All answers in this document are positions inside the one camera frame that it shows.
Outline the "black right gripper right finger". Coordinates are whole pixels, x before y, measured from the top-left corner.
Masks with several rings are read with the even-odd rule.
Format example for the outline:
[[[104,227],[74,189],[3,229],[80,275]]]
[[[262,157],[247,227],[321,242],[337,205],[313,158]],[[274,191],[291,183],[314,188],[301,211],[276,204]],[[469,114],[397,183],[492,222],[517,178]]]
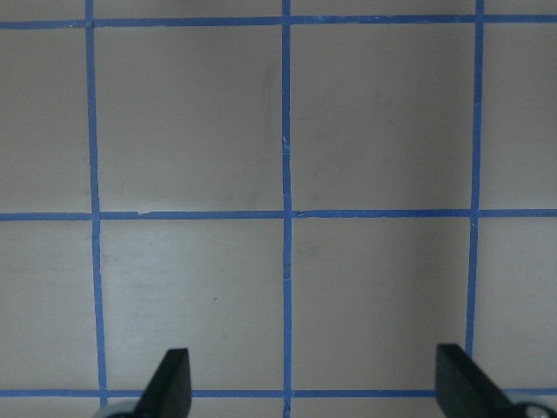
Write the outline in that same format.
[[[454,343],[436,347],[435,395],[448,418],[516,416],[514,404]]]

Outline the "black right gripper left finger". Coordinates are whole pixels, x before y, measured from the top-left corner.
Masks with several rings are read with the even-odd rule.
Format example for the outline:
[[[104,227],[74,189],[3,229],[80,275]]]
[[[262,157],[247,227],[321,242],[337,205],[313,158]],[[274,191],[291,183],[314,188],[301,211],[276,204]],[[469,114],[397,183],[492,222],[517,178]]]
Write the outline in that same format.
[[[166,351],[145,391],[132,411],[133,417],[187,417],[192,389],[187,348]]]

